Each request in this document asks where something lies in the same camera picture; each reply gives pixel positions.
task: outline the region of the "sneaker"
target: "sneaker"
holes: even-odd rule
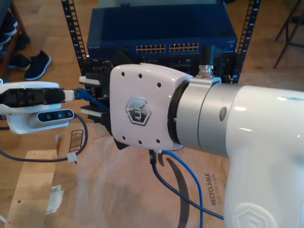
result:
[[[16,26],[18,22],[14,19],[13,15],[7,11],[5,18],[3,20],[2,26],[0,28],[0,34],[13,36],[17,33]]]
[[[14,51],[24,50],[28,43],[30,43],[30,38],[27,35],[20,34],[18,36]]]
[[[10,36],[0,34],[0,44],[6,44],[10,41]]]
[[[52,58],[44,51],[40,51],[37,56],[31,57],[30,61],[30,67],[24,75],[24,80],[26,81],[34,81],[41,78],[47,67],[51,64]]]
[[[16,68],[27,71],[30,66],[30,61],[22,54],[13,55],[10,59],[8,68]]]
[[[11,12],[7,11],[5,18],[3,20],[3,23],[13,24],[13,26],[16,28],[18,26],[18,22],[14,18]]]

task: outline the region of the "camera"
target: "camera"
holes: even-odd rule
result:
[[[47,112],[34,113],[28,118],[28,124],[32,128],[41,128],[58,124],[65,124],[74,118],[71,109],[59,109]]]

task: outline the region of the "blue network switch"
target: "blue network switch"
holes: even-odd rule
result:
[[[201,54],[215,45],[234,52],[238,38],[225,6],[216,4],[93,9],[88,53],[111,59],[117,50],[134,58]]]

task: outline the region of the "hexagonal logo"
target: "hexagonal logo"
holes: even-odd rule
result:
[[[237,228],[277,228],[271,214],[255,204],[238,205],[234,216]]]
[[[133,124],[145,126],[151,116],[151,111],[144,97],[132,96],[125,107]]]

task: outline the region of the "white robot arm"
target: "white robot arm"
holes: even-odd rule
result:
[[[116,140],[229,157],[227,228],[303,227],[304,93],[120,65],[110,77]]]
[[[7,116],[10,130],[17,134],[67,126],[74,113],[60,108],[73,95],[73,91],[64,91],[51,82],[1,84],[0,114]]]

